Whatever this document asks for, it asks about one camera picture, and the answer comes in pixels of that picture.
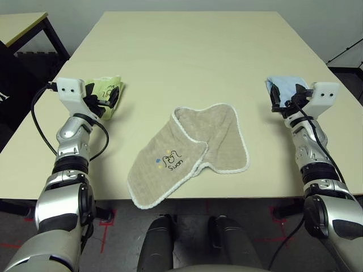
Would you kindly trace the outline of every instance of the black table leg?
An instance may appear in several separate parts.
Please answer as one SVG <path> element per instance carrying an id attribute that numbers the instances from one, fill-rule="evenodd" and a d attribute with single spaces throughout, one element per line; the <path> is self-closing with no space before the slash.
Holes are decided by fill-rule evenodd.
<path id="1" fill-rule="evenodd" d="M 64 45 L 62 44 L 61 40 L 59 39 L 57 33 L 55 32 L 54 28 L 52 27 L 51 23 L 49 22 L 48 18 L 45 18 L 43 21 L 44 23 L 44 32 L 48 37 L 49 41 L 54 46 L 55 50 L 58 52 L 59 56 L 64 60 L 69 60 L 70 56 L 65 49 Z"/>

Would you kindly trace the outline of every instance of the silver metal arm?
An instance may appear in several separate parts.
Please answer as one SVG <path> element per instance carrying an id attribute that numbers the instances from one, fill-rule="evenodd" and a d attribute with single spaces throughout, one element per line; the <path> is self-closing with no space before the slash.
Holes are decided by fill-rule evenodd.
<path id="1" fill-rule="evenodd" d="M 59 142 L 51 176 L 36 204 L 38 234 L 24 243 L 5 271 L 78 271 L 79 258 L 92 233 L 95 202 L 89 184 L 88 142 L 98 117 L 83 101 L 81 80 L 58 79 L 58 93 L 71 117 L 57 133 Z M 73 116 L 77 109 L 82 117 Z"/>
<path id="2" fill-rule="evenodd" d="M 336 83 L 317 83 L 312 99 L 303 107 L 326 149 L 327 136 L 316 121 L 337 94 Z M 316 142 L 308 120 L 297 112 L 285 120 L 296 147 L 296 163 L 305 184 L 304 216 L 309 234 L 331 252 L 341 271 L 363 271 L 363 209 Z"/>

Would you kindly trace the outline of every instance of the blue cloth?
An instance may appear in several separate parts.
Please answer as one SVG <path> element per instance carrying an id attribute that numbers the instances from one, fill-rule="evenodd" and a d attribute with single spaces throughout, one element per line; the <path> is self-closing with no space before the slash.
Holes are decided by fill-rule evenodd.
<path id="1" fill-rule="evenodd" d="M 267 91 L 271 93 L 272 84 L 275 84 L 280 92 L 280 107 L 285 107 L 285 102 L 296 94 L 295 84 L 308 88 L 304 79 L 298 76 L 269 76 L 266 81 Z"/>

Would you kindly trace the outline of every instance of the yellow-green cloth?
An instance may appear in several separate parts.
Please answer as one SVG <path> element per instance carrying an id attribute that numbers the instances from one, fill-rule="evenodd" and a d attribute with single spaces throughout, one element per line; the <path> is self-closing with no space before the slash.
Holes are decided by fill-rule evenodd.
<path id="1" fill-rule="evenodd" d="M 86 85 L 90 83 L 95 84 L 93 86 L 92 94 L 96 95 L 99 100 L 108 100 L 111 91 L 116 87 L 119 88 L 120 90 L 119 99 L 117 100 L 116 105 L 112 109 L 106 106 L 100 106 L 106 109 L 101 119 L 102 120 L 111 119 L 113 112 L 116 110 L 117 105 L 119 104 L 120 97 L 124 89 L 124 83 L 121 82 L 121 77 L 120 76 L 103 77 L 103 78 L 89 79 L 86 81 Z"/>

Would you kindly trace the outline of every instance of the table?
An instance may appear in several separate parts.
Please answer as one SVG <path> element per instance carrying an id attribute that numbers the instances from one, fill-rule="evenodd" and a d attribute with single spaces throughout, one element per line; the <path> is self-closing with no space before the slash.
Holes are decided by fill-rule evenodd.
<path id="1" fill-rule="evenodd" d="M 271 112 L 265 80 L 298 75 L 312 82 L 339 82 L 324 62 L 276 12 L 105 12 L 59 77 L 121 75 L 127 84 L 115 115 L 103 122 L 106 152 L 90 163 L 96 199 L 128 199 L 128 172 L 140 149 L 179 105 L 201 109 L 218 102 L 236 107 L 251 157 L 243 173 L 209 169 L 170 198 L 294 197 L 303 183 L 294 145 L 282 117 Z M 67 119 L 57 94 L 36 105 L 52 145 Z M 319 117 L 328 149 L 352 193 L 363 193 L 363 109 L 342 86 L 336 103 Z M 98 129 L 91 150 L 104 143 Z M 22 122 L 0 154 L 2 198 L 37 198 L 54 155 L 31 120 Z"/>
<path id="2" fill-rule="evenodd" d="M 47 16 L 46 12 L 0 15 L 0 41 L 15 53 L 43 30 L 60 57 L 69 60 L 70 56 Z"/>

